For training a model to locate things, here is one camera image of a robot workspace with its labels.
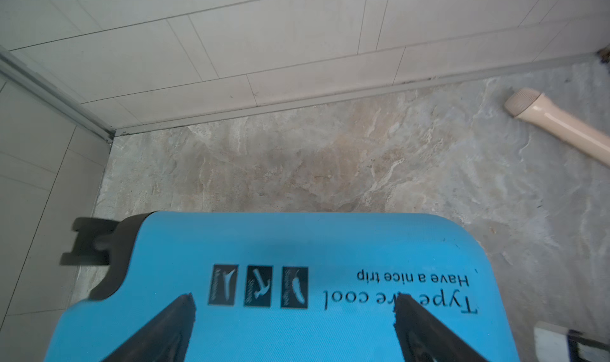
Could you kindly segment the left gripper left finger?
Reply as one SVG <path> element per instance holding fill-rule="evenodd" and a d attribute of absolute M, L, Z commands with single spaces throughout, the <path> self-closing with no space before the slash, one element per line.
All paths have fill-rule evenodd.
<path fill-rule="evenodd" d="M 107 356 L 108 361 L 185 361 L 195 325 L 192 294 L 181 295 Z"/>

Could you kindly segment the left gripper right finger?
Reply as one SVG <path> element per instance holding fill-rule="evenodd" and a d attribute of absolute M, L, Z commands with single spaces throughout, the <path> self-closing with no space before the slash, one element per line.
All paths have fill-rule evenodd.
<path fill-rule="evenodd" d="M 486 361 L 411 295 L 398 294 L 394 314 L 405 361 Z"/>

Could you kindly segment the blue hard-shell suitcase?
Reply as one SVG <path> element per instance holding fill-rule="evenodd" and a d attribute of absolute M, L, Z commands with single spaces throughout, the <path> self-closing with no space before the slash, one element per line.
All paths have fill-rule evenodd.
<path fill-rule="evenodd" d="M 484 359 L 518 360 L 485 251 L 442 217 L 155 212 L 72 228 L 60 262 L 107 273 L 62 314 L 48 361 L 103 361 L 185 294 L 185 361 L 402 361 L 398 294 Z"/>

